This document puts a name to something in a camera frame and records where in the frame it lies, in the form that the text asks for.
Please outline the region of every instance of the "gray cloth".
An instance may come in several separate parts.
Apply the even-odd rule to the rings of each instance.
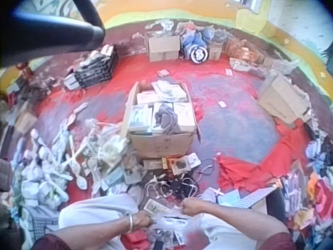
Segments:
[[[166,104],[162,104],[155,113],[155,120],[156,125],[163,129],[163,134],[176,134],[180,131],[178,115]]]

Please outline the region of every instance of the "white pants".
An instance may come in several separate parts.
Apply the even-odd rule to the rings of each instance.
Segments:
[[[128,194],[115,194],[76,202],[60,212],[59,227],[102,223],[122,218],[127,213],[137,213],[138,208]],[[247,238],[236,228],[212,215],[204,214],[200,227],[209,238],[210,245],[204,250],[242,249],[254,250],[256,242]],[[120,236],[110,240],[103,250],[125,250]]]
[[[76,202],[64,208],[59,215],[59,228],[102,223],[138,212],[135,201],[128,194],[113,194]],[[120,236],[110,240],[103,250],[125,250]]]
[[[257,242],[246,237],[233,226],[219,218],[204,214],[201,217],[201,228],[209,239],[209,246],[204,250],[228,249],[228,250],[254,250]]]

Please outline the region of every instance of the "silver bracelet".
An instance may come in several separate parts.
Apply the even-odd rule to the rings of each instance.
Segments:
[[[129,217],[130,217],[130,230],[129,230],[129,233],[132,233],[133,232],[133,217],[131,214],[129,214]]]

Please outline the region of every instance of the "open cardboard box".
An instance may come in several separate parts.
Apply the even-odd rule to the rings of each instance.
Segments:
[[[304,122],[311,118],[311,103],[281,74],[266,78],[259,93],[258,103],[286,124],[292,124],[298,118]]]
[[[187,86],[185,84],[180,84],[180,86],[186,92],[188,102],[192,103]],[[131,109],[133,105],[137,104],[136,96],[138,93],[147,90],[153,90],[153,87],[151,85],[147,86],[146,84],[142,84],[140,82],[136,82],[132,87],[126,103],[125,115],[120,132],[121,138],[125,138],[128,135],[128,137],[132,140],[133,146],[137,150],[138,155],[142,158],[177,157],[185,155],[194,140],[195,134],[198,135],[198,139],[200,141],[200,133],[196,120],[195,130],[192,133],[172,135],[136,135],[128,133],[127,128]]]

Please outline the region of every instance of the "plaid cloth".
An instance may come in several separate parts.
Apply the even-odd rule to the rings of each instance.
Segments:
[[[9,192],[12,179],[11,164],[0,159],[0,192]]]
[[[32,242],[45,235],[47,225],[58,225],[59,212],[46,206],[23,206],[22,221],[25,229],[29,230]]]

